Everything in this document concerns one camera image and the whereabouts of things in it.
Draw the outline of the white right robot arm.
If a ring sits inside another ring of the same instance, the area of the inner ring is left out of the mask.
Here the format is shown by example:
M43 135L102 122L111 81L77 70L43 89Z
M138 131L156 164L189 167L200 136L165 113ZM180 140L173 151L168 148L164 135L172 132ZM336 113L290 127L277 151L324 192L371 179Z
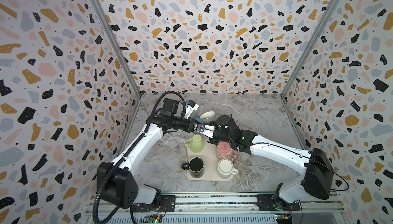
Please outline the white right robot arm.
M274 205L292 204L309 196L329 199L334 170L322 150L296 149L271 141L253 131L240 129L230 115L222 115L209 125L212 126L210 143L227 142L237 152L268 158L299 174L298 178L277 186L271 198Z

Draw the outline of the grey mug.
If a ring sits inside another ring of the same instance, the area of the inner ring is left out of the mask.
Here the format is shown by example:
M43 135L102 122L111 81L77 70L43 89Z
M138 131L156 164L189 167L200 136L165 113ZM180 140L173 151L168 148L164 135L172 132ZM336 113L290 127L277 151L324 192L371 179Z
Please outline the grey mug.
M214 111L208 111L201 115L195 115L193 118L199 123L206 125L212 124L217 120L217 116Z

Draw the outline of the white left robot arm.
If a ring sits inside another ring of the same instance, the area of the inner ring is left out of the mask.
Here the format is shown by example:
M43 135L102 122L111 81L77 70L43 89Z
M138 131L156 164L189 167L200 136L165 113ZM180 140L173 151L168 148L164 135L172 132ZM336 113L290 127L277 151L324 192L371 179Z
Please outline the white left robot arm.
M115 205L117 209L128 209L132 205L158 208L161 204L160 190L138 185L134 179L142 160L168 132L198 132L212 138L215 129L213 124L202 124L194 118L177 119L154 115L151 123L144 126L138 137L117 158L110 163L101 163L98 167L94 209L98 209L101 200Z

